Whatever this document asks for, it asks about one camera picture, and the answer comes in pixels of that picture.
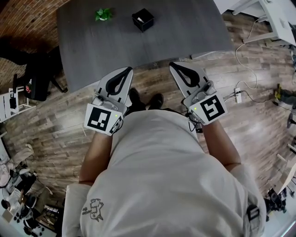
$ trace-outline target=black shoe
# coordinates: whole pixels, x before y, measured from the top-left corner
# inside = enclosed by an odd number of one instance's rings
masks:
[[[129,98],[132,104],[136,104],[140,101],[139,92],[136,88],[131,88],[129,90]]]
[[[151,109],[161,109],[163,105],[163,95],[162,94],[155,94],[149,102],[149,110]]]

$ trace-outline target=sleeve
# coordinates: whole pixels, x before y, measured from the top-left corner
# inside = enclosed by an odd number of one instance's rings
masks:
[[[80,215],[90,189],[91,186],[78,183],[67,186],[62,224],[63,237],[82,236]]]
[[[230,173],[241,183],[248,191],[248,202],[255,204],[259,210],[259,221],[257,224],[258,236],[263,234],[266,220],[266,206],[263,196],[256,184],[255,174],[251,167],[247,165],[239,165],[234,167]]]

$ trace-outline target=wooden floor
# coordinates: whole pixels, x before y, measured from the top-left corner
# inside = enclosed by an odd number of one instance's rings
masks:
[[[230,13],[223,14],[223,18],[235,47],[238,47],[248,36],[254,19],[243,15],[234,17]],[[268,26],[256,23],[252,36],[266,32]],[[254,100],[268,99],[278,83],[286,89],[295,90],[291,83],[294,69],[287,49],[267,48],[264,42],[255,42],[243,46],[238,57],[243,64],[254,69],[258,77],[256,90],[239,84]],[[188,58],[180,60],[204,68],[224,96],[232,93],[240,80],[255,86],[254,75],[239,65],[234,51],[218,52],[194,61]],[[185,108],[180,104],[182,95],[170,75],[168,63],[155,62],[134,69],[132,86],[138,89],[143,102],[148,102],[155,93],[163,93],[164,107],[184,112]],[[64,76],[59,82],[65,84]],[[86,105],[92,100],[93,90],[88,87],[73,94],[61,94],[53,87],[46,102],[38,103],[36,109],[4,124],[8,131],[4,140],[11,155],[26,143],[32,144],[35,154],[27,161],[28,166],[38,173],[42,183],[52,189],[55,200],[62,200],[66,186],[78,180],[80,165],[93,136],[92,131],[83,128]],[[229,113],[221,119],[221,123],[243,162],[254,167],[258,185],[265,193],[270,188],[269,182],[278,178],[282,168],[276,154],[283,152],[287,142],[291,141],[286,129],[290,112],[274,106],[271,100],[254,103],[246,93],[242,94],[242,100],[241,104],[236,104],[235,100],[226,102]],[[199,135],[199,139],[206,150],[204,137]]]

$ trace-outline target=equipment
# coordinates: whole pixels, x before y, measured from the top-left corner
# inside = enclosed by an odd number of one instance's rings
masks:
[[[207,125],[227,113],[223,97],[201,68],[186,62],[171,62],[169,68],[185,97],[182,104],[192,114],[191,121]],[[86,128],[109,136],[117,131],[128,110],[125,103],[132,78],[131,67],[117,69],[102,78],[92,103],[87,105]]]
[[[185,97],[182,104],[200,123],[208,125],[227,113],[223,97],[200,67],[187,62],[171,62],[169,67]]]

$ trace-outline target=gray table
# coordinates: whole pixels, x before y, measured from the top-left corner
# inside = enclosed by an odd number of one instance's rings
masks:
[[[96,22],[100,8],[114,8],[114,17]],[[143,8],[155,17],[144,33],[131,17]],[[58,9],[57,24],[70,92],[121,67],[233,49],[213,0],[71,0]]]

